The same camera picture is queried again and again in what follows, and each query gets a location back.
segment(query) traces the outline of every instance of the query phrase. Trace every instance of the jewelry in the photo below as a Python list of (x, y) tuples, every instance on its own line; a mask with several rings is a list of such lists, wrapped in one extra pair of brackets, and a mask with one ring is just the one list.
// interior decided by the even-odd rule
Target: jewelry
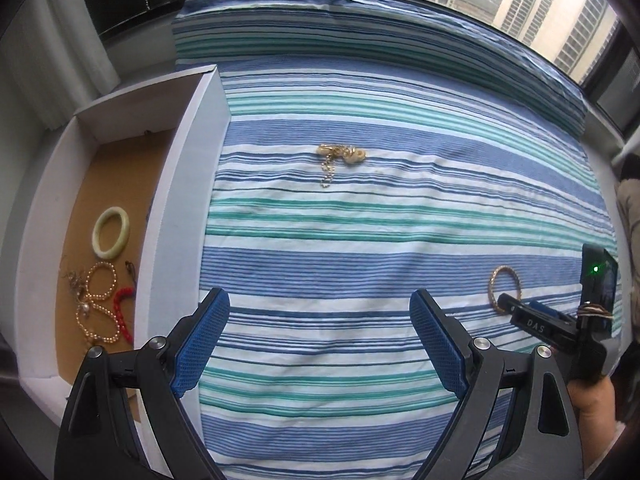
[[(100, 248), (100, 231), (104, 226), (104, 223), (112, 216), (120, 217), (120, 234), (116, 243), (110, 249), (103, 251)], [(129, 216), (126, 211), (121, 207), (110, 207), (107, 211), (103, 212), (97, 219), (94, 225), (94, 232), (91, 237), (91, 245), (94, 248), (94, 253), (98, 258), (103, 260), (113, 260), (118, 254), (122, 252), (124, 246), (129, 240)]]
[(324, 177), (320, 181), (320, 186), (329, 187), (335, 175), (335, 159), (342, 158), (346, 164), (357, 164), (367, 158), (367, 152), (355, 146), (345, 146), (344, 144), (320, 144), (316, 149), (318, 155), (324, 156), (321, 168)]
[(119, 291), (116, 292), (113, 297), (113, 311), (116, 317), (116, 323), (118, 325), (118, 330), (127, 340), (127, 343), (133, 345), (133, 336), (129, 333), (127, 329), (127, 325), (124, 321), (124, 316), (122, 315), (122, 310), (120, 308), (120, 302), (124, 298), (135, 298), (136, 297), (136, 289), (132, 286), (123, 286)]
[(127, 267), (127, 272), (131, 276), (131, 280), (133, 281), (134, 286), (124, 286), (120, 290), (116, 292), (113, 297), (113, 311), (116, 316), (116, 320), (118, 321), (118, 329), (120, 333), (127, 340), (130, 345), (133, 345), (133, 336), (129, 333), (127, 329), (127, 324), (124, 321), (124, 316), (122, 315), (122, 309), (120, 307), (120, 302), (124, 298), (135, 298), (136, 297), (136, 288), (138, 287), (138, 283), (136, 281), (136, 267), (130, 261), (124, 262)]
[(513, 279), (516, 282), (517, 300), (520, 301), (522, 299), (522, 286), (520, 285), (520, 278), (518, 277), (518, 273), (509, 266), (501, 265), (495, 268), (494, 272), (491, 273), (491, 277), (489, 278), (489, 303), (491, 303), (491, 306), (500, 314), (508, 314), (508, 312), (498, 306), (498, 302), (496, 301), (494, 296), (495, 279), (498, 277), (498, 274), (503, 271), (513, 276)]
[[(92, 294), (89, 290), (89, 284), (91, 282), (91, 278), (94, 275), (95, 271), (100, 267), (105, 267), (111, 271), (113, 275), (113, 281), (111, 282), (109, 289), (105, 293)], [(84, 278), (81, 273), (76, 273), (73, 271), (69, 272), (66, 275), (66, 277), (69, 280), (69, 287), (71, 291), (75, 292), (76, 294), (76, 305), (77, 305), (76, 306), (76, 323), (78, 324), (80, 330), (84, 334), (84, 337), (86, 338), (87, 343), (91, 346), (101, 342), (115, 343), (120, 338), (119, 330), (116, 330), (116, 333), (112, 336), (103, 337), (95, 333), (93, 330), (87, 328), (80, 319), (81, 314), (83, 317), (87, 318), (89, 316), (89, 313), (91, 312), (91, 309), (93, 308), (98, 312), (101, 312), (105, 316), (110, 317), (113, 320), (113, 322), (116, 324), (116, 326), (118, 326), (119, 328), (118, 319), (113, 314), (113, 312), (95, 303), (95, 301), (108, 300), (113, 294), (113, 291), (115, 290), (117, 275), (113, 265), (107, 262), (98, 262), (89, 270), (86, 278)]]
[(585, 303), (578, 307), (575, 313), (578, 317), (601, 317), (603, 319), (613, 319), (613, 314), (597, 303)]
[[(91, 278), (93, 277), (94, 273), (96, 270), (100, 269), (100, 267), (104, 267), (105, 269), (109, 269), (111, 271), (111, 276), (113, 277), (113, 279), (111, 280), (111, 285), (109, 286), (109, 289), (103, 293), (103, 294), (92, 294), (92, 292), (89, 290), (89, 285), (91, 283)], [(113, 294), (113, 291), (116, 289), (116, 284), (118, 283), (118, 276), (116, 274), (116, 268), (111, 265), (108, 262), (98, 262), (96, 263), (91, 269), (89, 269), (89, 272), (86, 275), (86, 280), (84, 282), (84, 291), (85, 291), (85, 299), (91, 300), (91, 301), (106, 301), (108, 300), (111, 295)]]

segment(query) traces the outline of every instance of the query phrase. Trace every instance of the metal screw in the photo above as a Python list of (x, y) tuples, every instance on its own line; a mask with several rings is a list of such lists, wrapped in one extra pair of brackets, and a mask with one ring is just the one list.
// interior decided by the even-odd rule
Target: metal screw
[(488, 350), (491, 348), (491, 343), (485, 337), (476, 337), (474, 339), (474, 346), (479, 350)]
[(149, 340), (149, 346), (154, 350), (159, 350), (166, 345), (166, 338), (161, 335), (157, 335), (156, 337), (152, 337)]
[(538, 355), (540, 357), (543, 357), (545, 359), (551, 357), (551, 350), (549, 349), (548, 346), (544, 346), (544, 345), (540, 345), (538, 347)]
[(99, 357), (102, 355), (102, 347), (101, 346), (92, 346), (89, 348), (89, 351), (86, 353), (87, 357), (91, 359)]

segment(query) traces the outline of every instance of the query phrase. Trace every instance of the blue gripper pad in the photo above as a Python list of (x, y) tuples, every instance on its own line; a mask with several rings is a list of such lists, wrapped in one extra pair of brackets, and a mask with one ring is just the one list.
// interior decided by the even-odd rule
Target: blue gripper pad
[(186, 391), (198, 384), (229, 319), (229, 306), (228, 294), (220, 289), (176, 353), (175, 373), (171, 381), (171, 390), (176, 397), (181, 398)]
[(560, 317), (556, 309), (546, 306), (544, 303), (540, 303), (539, 301), (530, 301), (529, 306), (531, 308), (535, 308), (539, 312), (543, 312), (544, 314), (547, 314), (548, 316), (555, 317), (555, 318)]
[(442, 386), (462, 399), (469, 388), (464, 359), (418, 292), (411, 295), (409, 316)]

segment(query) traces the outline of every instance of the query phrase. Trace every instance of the white cardboard box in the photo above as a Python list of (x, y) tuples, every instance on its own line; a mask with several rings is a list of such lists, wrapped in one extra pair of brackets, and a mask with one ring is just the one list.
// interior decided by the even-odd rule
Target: white cardboard box
[[(139, 348), (150, 337), (167, 334), (197, 307), (210, 193), (229, 121), (220, 76), (215, 66), (206, 66), (100, 98), (78, 110), (62, 133), (31, 202), (14, 296), (20, 384), (57, 425), (71, 390), (58, 373), (56, 359), (60, 259), (78, 190), (98, 146), (145, 130), (176, 128), (143, 243), (135, 310), (134, 346)], [(183, 404), (202, 435), (197, 392)], [(143, 424), (143, 444), (148, 435), (148, 424)], [(158, 465), (153, 457), (150, 461)]]

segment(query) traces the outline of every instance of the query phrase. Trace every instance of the gold chain necklace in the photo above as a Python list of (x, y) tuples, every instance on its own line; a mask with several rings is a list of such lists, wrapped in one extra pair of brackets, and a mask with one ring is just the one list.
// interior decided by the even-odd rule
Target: gold chain necklace
[(320, 166), (324, 173), (320, 181), (322, 187), (329, 187), (334, 180), (336, 158), (341, 158), (345, 164), (357, 164), (367, 158), (365, 150), (344, 144), (320, 144), (316, 153), (324, 156), (324, 161)]

